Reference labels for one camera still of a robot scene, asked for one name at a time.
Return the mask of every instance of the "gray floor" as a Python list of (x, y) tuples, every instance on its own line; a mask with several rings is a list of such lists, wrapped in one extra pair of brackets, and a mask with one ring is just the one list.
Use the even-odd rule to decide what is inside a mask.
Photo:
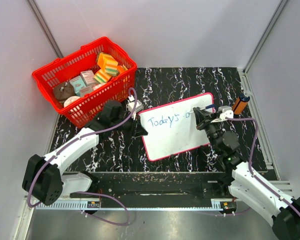
[[(124, 211), (97, 212), (125, 222)], [(115, 226), (78, 211), (35, 210), (27, 240), (276, 240), (253, 210), (226, 218), (190, 211), (133, 211), (129, 226)]]

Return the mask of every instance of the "gray wall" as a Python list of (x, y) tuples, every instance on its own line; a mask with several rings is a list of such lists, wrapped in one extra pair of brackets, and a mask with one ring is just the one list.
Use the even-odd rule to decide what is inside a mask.
[(14, 234), (27, 161), (44, 153), (56, 117), (31, 73), (55, 58), (27, 2), (0, 0), (0, 240)]
[(292, 0), (248, 72), (279, 172), (300, 196), (300, 0)]
[(68, 55), (102, 36), (139, 67), (239, 67), (280, 0), (36, 0)]

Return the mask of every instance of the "yellow sponge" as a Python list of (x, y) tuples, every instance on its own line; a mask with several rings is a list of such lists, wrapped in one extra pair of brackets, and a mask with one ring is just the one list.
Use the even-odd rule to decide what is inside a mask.
[(104, 65), (104, 57), (107, 56), (108, 58), (114, 59), (110, 54), (104, 53), (104, 52), (99, 52), (98, 56), (96, 57), (96, 63), (100, 68), (103, 67)]
[(106, 82), (108, 82), (111, 79), (111, 75), (105, 73), (102, 69), (100, 69), (99, 71), (96, 72), (96, 74), (94, 75), (94, 79), (101, 84), (105, 84)]
[(117, 71), (118, 71), (118, 73), (119, 74), (122, 74), (122, 73), (124, 73), (125, 71), (127, 71), (128, 69), (124, 66), (124, 65), (120, 65), (120, 66), (118, 66), (118, 68), (117, 68)]
[(118, 62), (113, 57), (103, 56), (101, 69), (111, 76), (117, 76)]

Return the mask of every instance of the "red plastic shopping basket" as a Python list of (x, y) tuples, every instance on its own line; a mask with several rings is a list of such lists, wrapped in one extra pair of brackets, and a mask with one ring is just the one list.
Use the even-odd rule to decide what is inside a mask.
[[(70, 80), (80, 72), (92, 70), (96, 73), (99, 66), (96, 63), (97, 54), (104, 52), (112, 55), (120, 65), (125, 65), (128, 70), (117, 77), (113, 77), (107, 84), (90, 94), (81, 97), (67, 107), (63, 107), (53, 94), (53, 88)], [(42, 95), (54, 109), (65, 115), (75, 126), (82, 128), (87, 122), (103, 109), (108, 100), (122, 102), (128, 97), (128, 90), (135, 85), (137, 64), (129, 58), (128, 54), (107, 37), (99, 38), (80, 50), (60, 59), (57, 58), (46, 66), (34, 71), (32, 76), (37, 82)]]

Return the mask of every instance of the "robotic arm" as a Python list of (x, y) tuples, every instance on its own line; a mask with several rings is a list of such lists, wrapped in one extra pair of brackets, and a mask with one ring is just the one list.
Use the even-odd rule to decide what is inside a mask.
[[(129, 97), (129, 101), (130, 112), (134, 111), (133, 106), (136, 107), (135, 112), (142, 110), (140, 101), (134, 102), (133, 97)], [(148, 134), (141, 126), (139, 116), (134, 113), (132, 118), (123, 120), (120, 117), (121, 109), (120, 102), (108, 101), (102, 112), (70, 141), (42, 157), (32, 156), (26, 167), (22, 188), (47, 206), (62, 195), (87, 191), (96, 193), (99, 180), (92, 174), (86, 171), (72, 175), (63, 173), (84, 152), (110, 136), (109, 131), (103, 130), (125, 121), (116, 130), (128, 131), (132, 137)], [(231, 108), (223, 106), (218, 112), (210, 113), (194, 107), (193, 111), (196, 128), (206, 132), (213, 150), (218, 154), (218, 162), (226, 173), (225, 177), (218, 180), (223, 190), (258, 212), (272, 226), (279, 240), (300, 240), (300, 197), (293, 199), (269, 183), (253, 169), (251, 161), (246, 161), (240, 155), (237, 135), (216, 128), (219, 122), (233, 118)]]
[[(134, 102), (133, 97), (129, 97), (128, 110), (139, 112), (143, 109), (140, 101)], [(123, 122), (120, 117), (122, 105), (115, 100), (108, 101), (94, 119), (86, 124), (84, 128), (67, 143), (58, 149), (44, 155), (43, 157), (34, 155), (27, 164), (22, 188), (31, 192), (31, 185), (40, 168), (46, 167), (39, 174), (35, 181), (32, 195), (45, 205), (53, 204), (60, 196), (69, 195), (76, 192), (97, 192), (98, 178), (83, 171), (78, 174), (63, 175), (66, 169), (77, 160), (87, 150), (95, 147), (101, 141), (107, 139), (111, 132), (96, 134), (97, 131), (109, 129)], [(140, 124), (139, 117), (134, 114), (124, 124), (116, 128), (120, 131), (128, 131), (132, 137), (147, 135), (147, 131)]]
[(240, 144), (234, 132), (216, 129), (216, 123), (233, 118), (231, 108), (223, 106), (218, 112), (210, 113), (195, 107), (193, 111), (196, 128), (206, 132), (226, 173), (218, 181), (223, 189), (259, 213), (279, 240), (300, 240), (300, 216), (297, 214), (300, 214), (300, 197), (293, 199), (281, 192), (254, 170), (239, 154)]

